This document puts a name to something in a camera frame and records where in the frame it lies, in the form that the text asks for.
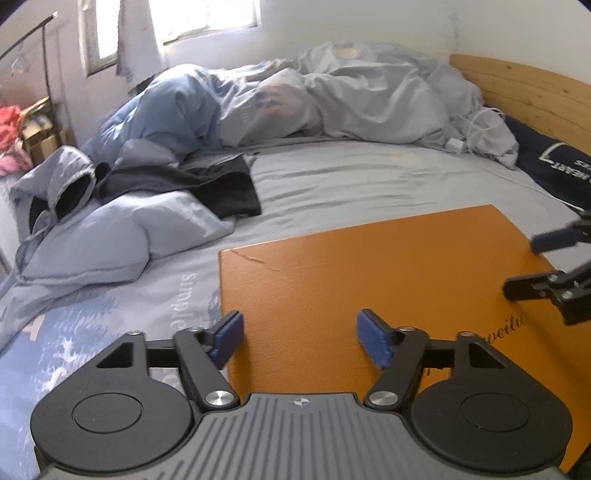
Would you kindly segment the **navy pillow with white text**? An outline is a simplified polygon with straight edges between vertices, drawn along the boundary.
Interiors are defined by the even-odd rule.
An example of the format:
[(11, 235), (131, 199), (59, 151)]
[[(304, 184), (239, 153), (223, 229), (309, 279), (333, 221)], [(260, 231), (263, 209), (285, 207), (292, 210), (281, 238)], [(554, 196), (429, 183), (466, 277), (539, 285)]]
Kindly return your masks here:
[(507, 116), (519, 144), (516, 165), (548, 193), (583, 210), (590, 209), (590, 156)]

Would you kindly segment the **orange box lid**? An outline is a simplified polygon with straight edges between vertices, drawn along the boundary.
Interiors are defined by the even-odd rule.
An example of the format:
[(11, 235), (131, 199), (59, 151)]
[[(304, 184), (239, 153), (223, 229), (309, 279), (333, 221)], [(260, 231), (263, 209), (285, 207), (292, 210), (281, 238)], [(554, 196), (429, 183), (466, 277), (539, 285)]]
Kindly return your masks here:
[(229, 380), (242, 396), (365, 394), (379, 375), (356, 340), (365, 308), (435, 339), (472, 331), (567, 405), (569, 469), (590, 442), (590, 326), (502, 293), (506, 279), (552, 267), (491, 205), (223, 250), (221, 308), (245, 318)]

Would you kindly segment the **wooden headboard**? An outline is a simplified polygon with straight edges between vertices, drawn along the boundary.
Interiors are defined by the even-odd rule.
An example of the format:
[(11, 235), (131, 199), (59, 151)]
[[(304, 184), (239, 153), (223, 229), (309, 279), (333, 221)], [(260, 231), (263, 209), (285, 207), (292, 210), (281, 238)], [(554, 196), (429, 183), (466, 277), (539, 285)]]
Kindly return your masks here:
[(552, 138), (590, 152), (591, 88), (551, 71), (453, 54), (450, 64), (477, 85), (485, 103)]

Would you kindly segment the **grey bed sheet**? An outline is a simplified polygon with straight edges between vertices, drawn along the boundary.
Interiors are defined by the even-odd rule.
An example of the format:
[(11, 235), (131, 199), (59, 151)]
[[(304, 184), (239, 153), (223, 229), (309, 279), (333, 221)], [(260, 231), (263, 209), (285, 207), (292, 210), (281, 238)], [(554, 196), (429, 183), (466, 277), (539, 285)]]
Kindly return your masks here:
[(1, 358), (1, 475), (37, 473), (30, 414), (53, 387), (130, 330), (167, 338), (215, 321), (219, 251), (346, 226), (493, 205), (525, 235), (575, 213), (522, 171), (417, 146), (325, 141), (265, 148), (252, 165), (263, 212), (228, 237), (158, 260), (135, 282), (91, 286), (56, 302)]

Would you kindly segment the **white charger plug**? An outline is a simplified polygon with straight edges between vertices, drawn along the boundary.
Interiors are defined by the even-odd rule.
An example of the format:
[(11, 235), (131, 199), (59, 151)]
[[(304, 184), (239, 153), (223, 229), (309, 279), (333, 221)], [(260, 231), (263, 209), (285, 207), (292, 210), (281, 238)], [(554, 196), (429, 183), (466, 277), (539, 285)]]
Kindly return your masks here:
[(450, 138), (445, 145), (445, 149), (454, 154), (461, 154), (464, 151), (465, 141), (458, 138)]

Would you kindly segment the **black garment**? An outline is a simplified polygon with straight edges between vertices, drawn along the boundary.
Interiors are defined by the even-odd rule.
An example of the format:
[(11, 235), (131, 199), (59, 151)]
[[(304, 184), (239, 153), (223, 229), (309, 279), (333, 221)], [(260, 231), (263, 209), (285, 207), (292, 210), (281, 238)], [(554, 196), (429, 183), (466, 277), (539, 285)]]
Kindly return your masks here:
[(128, 193), (185, 191), (221, 219), (262, 214), (262, 205), (250, 176), (250, 164), (242, 154), (211, 166), (188, 170), (163, 165), (109, 169), (101, 163), (95, 173), (98, 181), (94, 196), (102, 203)]

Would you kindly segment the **blue grey jacket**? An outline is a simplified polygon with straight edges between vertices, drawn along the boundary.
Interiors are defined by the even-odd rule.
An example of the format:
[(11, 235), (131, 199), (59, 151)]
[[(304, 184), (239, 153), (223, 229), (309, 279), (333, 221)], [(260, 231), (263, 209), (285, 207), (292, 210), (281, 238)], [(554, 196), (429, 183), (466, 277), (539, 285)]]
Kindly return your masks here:
[(211, 75), (179, 65), (156, 76), (83, 146), (63, 146), (12, 187), (20, 244), (1, 286), (1, 341), (10, 343), (56, 301), (89, 285), (137, 280), (148, 263), (228, 236), (239, 217), (218, 218), (185, 191), (94, 196), (96, 167), (163, 165), (219, 142)]

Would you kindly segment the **cardboard box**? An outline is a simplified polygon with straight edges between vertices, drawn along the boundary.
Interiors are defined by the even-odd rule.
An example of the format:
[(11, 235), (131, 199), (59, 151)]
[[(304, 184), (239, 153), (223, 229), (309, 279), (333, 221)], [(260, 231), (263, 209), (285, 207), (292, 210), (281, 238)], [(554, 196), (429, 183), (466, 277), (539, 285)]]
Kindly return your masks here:
[(34, 166), (41, 164), (60, 146), (74, 145), (71, 130), (61, 127), (49, 97), (21, 112), (20, 139)]

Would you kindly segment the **pink clothes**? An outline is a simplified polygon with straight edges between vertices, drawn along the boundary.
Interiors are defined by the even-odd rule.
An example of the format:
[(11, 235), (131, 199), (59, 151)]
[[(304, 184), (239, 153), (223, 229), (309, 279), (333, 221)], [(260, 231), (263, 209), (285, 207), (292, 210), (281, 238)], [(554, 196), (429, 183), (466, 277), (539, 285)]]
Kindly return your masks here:
[(16, 105), (0, 108), (0, 175), (26, 173), (33, 162), (20, 138), (21, 109)]

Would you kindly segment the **grey crumpled duvet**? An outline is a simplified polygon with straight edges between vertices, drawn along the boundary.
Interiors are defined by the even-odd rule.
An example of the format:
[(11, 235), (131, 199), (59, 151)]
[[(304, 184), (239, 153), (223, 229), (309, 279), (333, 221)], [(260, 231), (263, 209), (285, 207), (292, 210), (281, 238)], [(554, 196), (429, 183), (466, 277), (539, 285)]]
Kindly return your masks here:
[(226, 146), (322, 136), (464, 152), (515, 167), (519, 146), (502, 114), (450, 64), (398, 44), (325, 43), (212, 76)]

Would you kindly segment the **window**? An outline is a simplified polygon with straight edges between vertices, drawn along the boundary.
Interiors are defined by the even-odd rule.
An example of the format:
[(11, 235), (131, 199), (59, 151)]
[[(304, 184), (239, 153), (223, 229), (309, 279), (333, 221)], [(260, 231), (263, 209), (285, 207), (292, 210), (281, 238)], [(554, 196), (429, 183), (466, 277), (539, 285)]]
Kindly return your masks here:
[[(259, 1), (146, 1), (144, 6), (162, 46), (186, 38), (254, 28)], [(116, 62), (118, 1), (79, 1), (81, 60), (88, 76)]]

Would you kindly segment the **black clothes rack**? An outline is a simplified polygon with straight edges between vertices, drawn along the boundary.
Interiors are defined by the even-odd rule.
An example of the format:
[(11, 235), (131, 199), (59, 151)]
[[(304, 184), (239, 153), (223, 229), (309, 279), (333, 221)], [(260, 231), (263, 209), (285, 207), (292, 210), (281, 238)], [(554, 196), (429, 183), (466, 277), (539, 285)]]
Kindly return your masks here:
[(9, 19), (1, 26), (1, 103), (26, 108), (44, 101), (55, 131), (68, 125), (61, 79), (61, 27), (55, 9), (40, 18)]

